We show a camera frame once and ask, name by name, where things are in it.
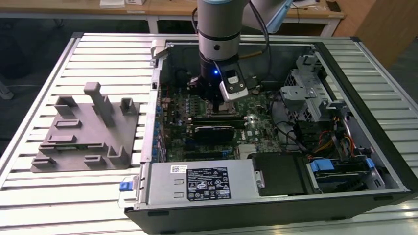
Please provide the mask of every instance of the green circuit board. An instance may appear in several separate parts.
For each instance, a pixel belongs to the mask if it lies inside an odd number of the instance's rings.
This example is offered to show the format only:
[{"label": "green circuit board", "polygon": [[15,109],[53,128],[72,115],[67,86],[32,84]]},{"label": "green circuit board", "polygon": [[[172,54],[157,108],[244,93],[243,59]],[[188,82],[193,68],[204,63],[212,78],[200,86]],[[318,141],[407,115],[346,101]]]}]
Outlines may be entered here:
[{"label": "green circuit board", "polygon": [[164,133],[168,162],[204,161],[211,158],[185,158],[188,153],[222,152],[222,159],[239,159],[238,146],[252,144],[256,152],[280,151],[280,142],[271,122],[268,113],[270,100],[263,93],[248,96],[234,103],[234,114],[244,116],[246,124],[243,129],[235,129],[231,142],[220,145],[193,144],[193,139],[187,129],[189,117],[207,117],[208,105],[197,97],[189,96],[180,91],[172,94],[169,103],[164,110]]}]

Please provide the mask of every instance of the power supply label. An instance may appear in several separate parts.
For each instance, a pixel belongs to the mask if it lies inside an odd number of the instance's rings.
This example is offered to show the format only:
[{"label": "power supply label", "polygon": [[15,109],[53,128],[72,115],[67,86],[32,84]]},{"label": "power supply label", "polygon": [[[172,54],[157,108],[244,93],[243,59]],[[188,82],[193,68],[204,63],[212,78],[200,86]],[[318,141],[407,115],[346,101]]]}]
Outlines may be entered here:
[{"label": "power supply label", "polygon": [[193,201],[231,198],[226,167],[187,169],[187,199]]}]

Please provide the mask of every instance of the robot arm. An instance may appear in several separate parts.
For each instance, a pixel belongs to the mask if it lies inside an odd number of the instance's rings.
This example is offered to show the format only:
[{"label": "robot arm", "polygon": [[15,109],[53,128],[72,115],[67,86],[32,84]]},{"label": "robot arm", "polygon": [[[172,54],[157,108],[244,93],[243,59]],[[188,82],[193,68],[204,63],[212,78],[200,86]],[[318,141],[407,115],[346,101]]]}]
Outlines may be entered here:
[{"label": "robot arm", "polygon": [[[213,107],[248,95],[238,63],[239,35],[243,23],[260,28],[248,3],[250,0],[197,0],[200,76],[191,80],[189,87]],[[256,0],[252,6],[278,28],[291,3],[292,0]]]}]

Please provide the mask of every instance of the motherboard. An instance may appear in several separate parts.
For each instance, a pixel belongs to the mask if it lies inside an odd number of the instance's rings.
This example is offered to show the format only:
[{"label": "motherboard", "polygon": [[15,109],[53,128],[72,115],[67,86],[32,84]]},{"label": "motherboard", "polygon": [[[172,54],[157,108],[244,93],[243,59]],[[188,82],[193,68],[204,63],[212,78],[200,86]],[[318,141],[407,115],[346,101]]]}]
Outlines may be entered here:
[{"label": "motherboard", "polygon": [[271,98],[259,93],[211,104],[177,89],[161,99],[167,162],[246,159],[250,153],[278,152],[280,142],[270,115]]}]

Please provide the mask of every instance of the slotted aluminum surface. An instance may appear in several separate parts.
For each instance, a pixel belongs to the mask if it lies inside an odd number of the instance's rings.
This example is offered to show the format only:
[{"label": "slotted aluminum surface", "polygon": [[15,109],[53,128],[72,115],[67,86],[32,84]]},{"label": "slotted aluminum surface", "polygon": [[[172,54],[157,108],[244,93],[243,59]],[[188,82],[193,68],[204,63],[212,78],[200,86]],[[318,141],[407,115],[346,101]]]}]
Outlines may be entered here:
[{"label": "slotted aluminum surface", "polygon": [[[262,41],[258,36],[243,39]],[[119,182],[139,173],[140,150],[152,68],[149,46],[153,39],[189,39],[191,35],[84,34],[72,39],[28,116],[0,160],[0,234],[144,234],[117,206]],[[378,122],[418,172],[418,112],[394,79],[372,60],[362,44],[348,38],[272,37],[272,41],[323,41]],[[37,153],[56,114],[51,106],[60,94],[77,102],[85,82],[97,81],[111,102],[131,97],[141,103],[132,164],[127,170],[32,174]],[[340,97],[334,84],[330,84]],[[414,234],[418,201],[384,206],[332,222],[310,222],[199,232],[195,234]]]}]

